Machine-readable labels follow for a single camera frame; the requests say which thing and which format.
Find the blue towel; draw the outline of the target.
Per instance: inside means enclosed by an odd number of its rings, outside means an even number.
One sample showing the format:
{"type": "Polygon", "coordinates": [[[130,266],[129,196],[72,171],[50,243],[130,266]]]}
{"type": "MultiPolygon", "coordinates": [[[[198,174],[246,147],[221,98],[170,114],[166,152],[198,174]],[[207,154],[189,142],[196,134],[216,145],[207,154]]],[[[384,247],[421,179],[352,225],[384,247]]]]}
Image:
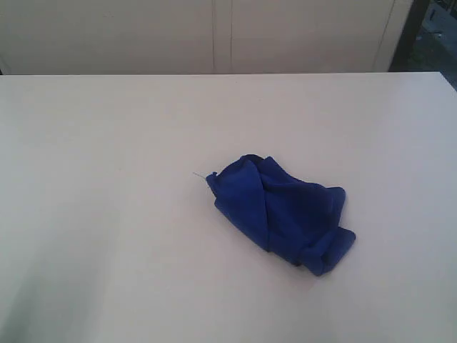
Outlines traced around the blue towel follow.
{"type": "Polygon", "coordinates": [[[340,225],[343,188],[301,181],[270,156],[241,156],[205,180],[215,207],[240,232],[316,276],[330,272],[356,240],[340,225]]]}

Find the dark window frame post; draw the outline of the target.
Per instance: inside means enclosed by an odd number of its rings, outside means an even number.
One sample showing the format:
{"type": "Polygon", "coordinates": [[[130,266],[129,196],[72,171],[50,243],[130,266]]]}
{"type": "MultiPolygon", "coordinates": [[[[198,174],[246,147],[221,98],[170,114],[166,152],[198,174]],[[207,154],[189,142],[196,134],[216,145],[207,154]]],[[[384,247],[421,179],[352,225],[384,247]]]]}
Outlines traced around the dark window frame post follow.
{"type": "Polygon", "coordinates": [[[407,70],[408,59],[413,50],[417,33],[429,6],[429,0],[414,0],[406,17],[400,39],[393,55],[389,72],[402,72],[407,70]]]}

